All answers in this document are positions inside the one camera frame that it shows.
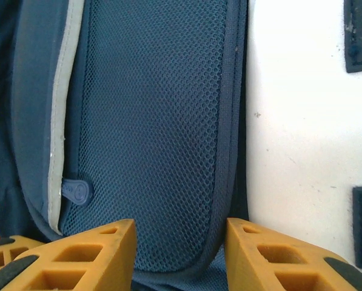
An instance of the blue mesh fabric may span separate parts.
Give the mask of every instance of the blue mesh fabric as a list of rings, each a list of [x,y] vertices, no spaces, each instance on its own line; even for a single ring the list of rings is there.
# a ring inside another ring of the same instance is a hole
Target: blue mesh fabric
[[[185,269],[210,226],[226,0],[92,0],[79,175],[95,197],[72,206],[72,235],[123,218],[135,268]]]
[[[221,247],[209,268],[198,278],[193,280],[177,280],[168,285],[132,283],[133,291],[227,291],[228,282],[225,266],[224,248]]]

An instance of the zipper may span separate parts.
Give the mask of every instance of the zipper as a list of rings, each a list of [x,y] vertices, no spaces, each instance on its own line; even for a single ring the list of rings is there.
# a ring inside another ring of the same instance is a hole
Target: zipper
[[[85,180],[62,179],[61,194],[78,206],[88,206],[93,199],[93,186]]]

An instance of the yellow plastic piece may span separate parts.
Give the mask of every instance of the yellow plastic piece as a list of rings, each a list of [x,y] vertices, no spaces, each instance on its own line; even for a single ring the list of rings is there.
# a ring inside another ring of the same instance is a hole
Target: yellow plastic piece
[[[132,219],[120,220],[29,250],[39,258],[3,291],[129,291],[136,255]]]
[[[354,291],[321,247],[237,218],[227,220],[225,259],[230,291]]]
[[[15,242],[0,246],[0,269],[12,262],[17,256],[26,250],[41,246],[43,243],[23,236],[11,236]]]

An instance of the dark blue fabric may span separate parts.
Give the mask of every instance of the dark blue fabric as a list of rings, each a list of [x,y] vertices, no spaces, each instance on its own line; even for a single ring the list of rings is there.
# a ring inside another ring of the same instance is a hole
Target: dark blue fabric
[[[10,86],[20,1],[0,0],[0,236],[44,240],[23,199],[11,144]]]
[[[240,47],[239,55],[243,55],[243,65],[239,68],[238,62],[236,61],[236,69],[238,78],[241,76],[241,85],[238,83],[236,86],[241,87],[240,91],[240,109],[239,109],[239,120],[238,120],[238,155],[237,155],[237,168],[235,175],[235,183],[233,188],[232,202],[230,206],[229,217],[241,218],[249,220],[248,214],[248,202],[247,202],[247,183],[246,183],[246,67],[247,67],[247,10],[246,3],[240,8],[239,13],[239,24],[238,24],[238,42],[243,39],[244,44]]]
[[[197,279],[173,281],[168,285],[142,282],[140,285],[132,284],[136,291],[226,291],[228,290],[224,248],[221,247],[209,268]]]
[[[91,180],[95,197],[68,205],[62,231],[134,218],[137,278],[201,274],[233,193],[245,1],[85,4],[74,69],[85,75],[72,81],[83,88],[69,95],[82,110],[66,128],[80,133],[79,153],[65,172]]]
[[[47,178],[53,80],[68,1],[23,0],[13,63],[13,148],[28,209],[49,239]]]

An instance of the backpack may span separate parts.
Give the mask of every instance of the backpack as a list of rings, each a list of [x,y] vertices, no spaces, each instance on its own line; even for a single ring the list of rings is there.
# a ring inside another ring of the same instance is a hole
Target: backpack
[[[0,0],[0,236],[133,218],[136,282],[201,278],[247,218],[246,4]]]

